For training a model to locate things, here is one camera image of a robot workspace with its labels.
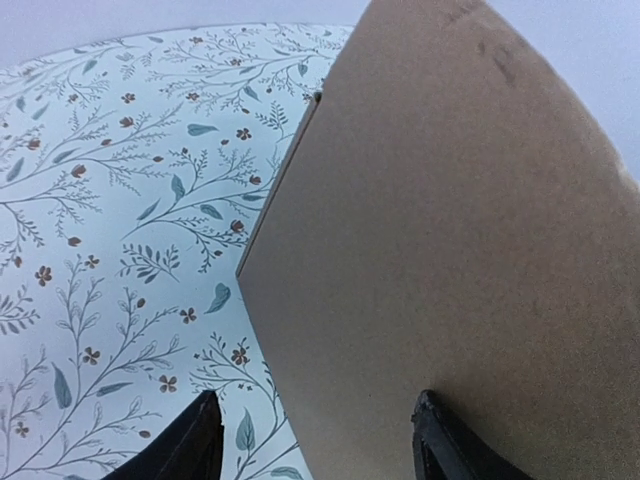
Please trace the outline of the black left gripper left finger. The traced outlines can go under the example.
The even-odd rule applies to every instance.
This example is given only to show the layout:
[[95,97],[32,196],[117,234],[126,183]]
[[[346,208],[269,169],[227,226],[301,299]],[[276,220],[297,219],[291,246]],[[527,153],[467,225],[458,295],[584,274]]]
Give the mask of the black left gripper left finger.
[[224,425],[216,393],[201,392],[139,454],[105,480],[219,480]]

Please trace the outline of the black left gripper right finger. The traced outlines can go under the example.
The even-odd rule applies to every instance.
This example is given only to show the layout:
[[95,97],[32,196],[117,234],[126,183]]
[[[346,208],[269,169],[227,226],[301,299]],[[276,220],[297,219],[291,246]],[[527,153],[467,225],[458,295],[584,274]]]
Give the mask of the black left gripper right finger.
[[532,480],[492,450],[433,390],[419,394],[411,421],[418,480]]

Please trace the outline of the brown cardboard box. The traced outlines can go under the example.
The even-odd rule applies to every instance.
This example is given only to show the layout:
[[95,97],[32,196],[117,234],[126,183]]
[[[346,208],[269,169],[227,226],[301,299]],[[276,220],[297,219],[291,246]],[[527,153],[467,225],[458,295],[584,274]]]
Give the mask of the brown cardboard box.
[[316,479],[414,477],[433,390],[536,479],[639,475],[639,190],[482,1],[373,1],[238,281]]

